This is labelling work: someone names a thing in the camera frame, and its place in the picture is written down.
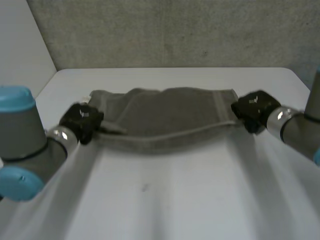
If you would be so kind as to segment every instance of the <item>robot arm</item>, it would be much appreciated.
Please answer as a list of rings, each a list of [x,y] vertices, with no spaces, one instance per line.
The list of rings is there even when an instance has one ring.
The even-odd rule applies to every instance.
[[[88,144],[104,114],[76,103],[46,134],[35,100],[25,87],[0,87],[0,196],[13,201],[33,199],[78,142]]]
[[[251,92],[231,105],[249,133],[265,128],[320,166],[320,70],[316,73],[304,112],[281,106],[264,91]]]

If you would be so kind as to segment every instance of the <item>silver metal ring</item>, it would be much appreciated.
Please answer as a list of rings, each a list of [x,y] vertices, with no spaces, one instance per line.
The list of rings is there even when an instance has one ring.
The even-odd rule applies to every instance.
[[[68,155],[71,154],[78,145],[76,135],[69,128],[64,126],[55,126],[47,132],[46,136],[61,143]]]
[[[288,106],[280,106],[274,110],[268,117],[266,128],[276,138],[281,139],[281,129],[283,125],[294,115],[301,114],[301,111]]]

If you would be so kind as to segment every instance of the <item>white table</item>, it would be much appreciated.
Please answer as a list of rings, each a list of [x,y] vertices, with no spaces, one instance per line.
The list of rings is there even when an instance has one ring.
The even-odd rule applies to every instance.
[[[182,86],[263,89],[297,109],[309,95],[285,68],[68,69],[36,101],[50,128],[91,90]],[[240,129],[157,156],[80,146],[37,198],[0,203],[0,239],[318,240],[319,217],[320,169],[268,132]]]

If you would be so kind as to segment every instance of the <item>gray wall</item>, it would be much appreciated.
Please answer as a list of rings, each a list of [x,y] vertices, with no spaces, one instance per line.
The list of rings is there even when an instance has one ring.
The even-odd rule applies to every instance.
[[[27,2],[58,70],[320,64],[319,0]]]

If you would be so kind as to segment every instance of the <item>gray cloth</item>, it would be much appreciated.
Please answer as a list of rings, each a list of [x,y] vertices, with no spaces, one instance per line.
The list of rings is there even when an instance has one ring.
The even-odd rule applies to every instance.
[[[241,123],[231,110],[231,90],[135,88],[128,93],[94,90],[89,104],[104,112],[95,139],[110,147],[164,153],[225,135]]]

